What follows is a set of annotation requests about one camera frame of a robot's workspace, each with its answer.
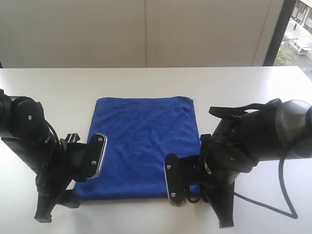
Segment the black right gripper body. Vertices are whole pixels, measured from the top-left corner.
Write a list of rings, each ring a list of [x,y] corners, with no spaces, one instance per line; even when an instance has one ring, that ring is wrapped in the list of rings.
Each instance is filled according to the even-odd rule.
[[[202,194],[212,207],[233,207],[238,148],[211,134],[201,135],[200,143],[195,171]]]

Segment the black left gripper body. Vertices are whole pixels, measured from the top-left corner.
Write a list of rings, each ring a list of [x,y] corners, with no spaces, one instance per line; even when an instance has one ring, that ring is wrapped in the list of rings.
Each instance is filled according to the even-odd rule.
[[[36,187],[42,195],[59,194],[59,199],[74,180],[75,168],[71,162],[74,144],[79,143],[77,133],[68,134],[66,138],[57,138],[48,133],[37,141]]]

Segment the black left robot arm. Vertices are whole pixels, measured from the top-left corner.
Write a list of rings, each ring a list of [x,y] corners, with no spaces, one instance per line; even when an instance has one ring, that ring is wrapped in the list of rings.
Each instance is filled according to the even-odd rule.
[[[80,207],[67,187],[79,178],[76,158],[86,147],[79,136],[58,138],[44,117],[40,102],[25,96],[8,96],[0,91],[0,138],[35,174],[38,192],[35,219],[49,223],[56,205]]]

